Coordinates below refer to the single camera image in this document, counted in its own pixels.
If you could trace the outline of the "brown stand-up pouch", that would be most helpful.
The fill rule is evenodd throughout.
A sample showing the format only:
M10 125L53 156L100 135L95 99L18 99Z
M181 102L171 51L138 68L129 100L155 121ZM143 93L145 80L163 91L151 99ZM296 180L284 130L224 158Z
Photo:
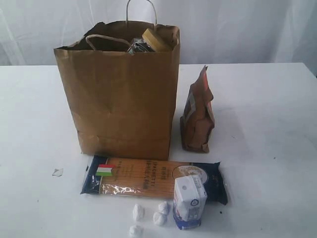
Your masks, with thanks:
M213 94L204 65L198 79L190 85L183 115L180 118L181 142L184 150L208 153L209 138L215 127L211 107Z

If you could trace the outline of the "spaghetti packet dark blue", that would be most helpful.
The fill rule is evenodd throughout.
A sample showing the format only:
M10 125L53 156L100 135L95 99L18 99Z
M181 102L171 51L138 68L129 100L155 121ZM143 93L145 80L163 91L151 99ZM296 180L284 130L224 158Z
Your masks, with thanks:
M95 155L86 168L81 192L171 199L176 178L199 175L207 201L226 205L228 197L219 165Z

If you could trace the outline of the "clear nut jar gold lid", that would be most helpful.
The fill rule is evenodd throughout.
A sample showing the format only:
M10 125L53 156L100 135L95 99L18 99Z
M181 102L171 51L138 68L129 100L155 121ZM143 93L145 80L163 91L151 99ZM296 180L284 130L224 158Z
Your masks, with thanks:
M171 47L150 28L146 29L141 38L134 38L128 53L144 53L144 52L169 52Z

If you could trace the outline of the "brown paper bag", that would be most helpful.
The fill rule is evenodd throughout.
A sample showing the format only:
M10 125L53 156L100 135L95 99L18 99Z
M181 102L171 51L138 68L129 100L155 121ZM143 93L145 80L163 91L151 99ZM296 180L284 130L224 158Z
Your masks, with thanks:
M148 28L171 51L128 53ZM100 22L54 55L84 154L168 159L180 60L177 26Z

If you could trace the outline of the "white crumpled wad upper right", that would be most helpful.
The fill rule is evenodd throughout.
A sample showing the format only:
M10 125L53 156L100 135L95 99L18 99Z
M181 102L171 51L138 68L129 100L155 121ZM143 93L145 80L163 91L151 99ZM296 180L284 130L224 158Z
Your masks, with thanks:
M170 204L167 201L163 201L158 205L158 211L163 215L168 215L170 212Z

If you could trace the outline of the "white crumpled wad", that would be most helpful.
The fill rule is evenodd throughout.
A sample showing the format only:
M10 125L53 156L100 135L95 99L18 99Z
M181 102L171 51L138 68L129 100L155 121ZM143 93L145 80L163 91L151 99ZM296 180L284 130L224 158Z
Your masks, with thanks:
M168 215L170 212L170 204L167 201L163 201L158 205L158 211L163 215Z
M129 236L131 238L141 238L143 235L143 227L139 226L139 225L132 225L129 228Z
M133 215L133 220L135 222L139 222L144 218L145 215L145 209L143 206L141 206L140 204L135 204L133 211L132 211L132 215Z
M156 226L163 226L166 223L167 217L161 212L155 212L153 215L153 223Z

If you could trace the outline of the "white crumpled wad upper left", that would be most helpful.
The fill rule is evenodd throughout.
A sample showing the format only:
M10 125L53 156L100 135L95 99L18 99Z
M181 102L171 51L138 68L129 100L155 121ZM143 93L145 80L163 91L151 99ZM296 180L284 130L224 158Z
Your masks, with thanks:
M133 220L135 222L139 222L144 218L145 215L145 209L143 206L141 206L140 204L135 204L133 211L132 211L132 215L133 215Z

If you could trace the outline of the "white crumpled wad lower right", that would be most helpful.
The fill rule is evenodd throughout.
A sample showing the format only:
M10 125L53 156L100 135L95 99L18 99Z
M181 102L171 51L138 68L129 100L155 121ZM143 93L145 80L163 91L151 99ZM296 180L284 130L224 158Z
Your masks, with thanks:
M167 217L161 212L155 212L153 215L153 223L156 226L163 226L166 223Z

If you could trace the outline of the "clear plastic scrap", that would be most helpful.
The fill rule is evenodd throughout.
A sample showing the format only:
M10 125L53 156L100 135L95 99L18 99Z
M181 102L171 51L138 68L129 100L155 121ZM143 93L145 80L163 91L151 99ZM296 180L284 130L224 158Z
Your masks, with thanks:
M53 177L61 177L63 175L63 168L61 169L55 169L52 173Z

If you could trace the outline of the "white crumpled wad bottom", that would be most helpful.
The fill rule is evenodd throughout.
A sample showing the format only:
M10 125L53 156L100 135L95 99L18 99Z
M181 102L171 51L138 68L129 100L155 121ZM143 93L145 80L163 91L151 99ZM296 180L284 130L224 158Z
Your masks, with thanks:
M143 235L143 227L139 226L139 225L132 225L129 228L129 236L131 238L141 238Z

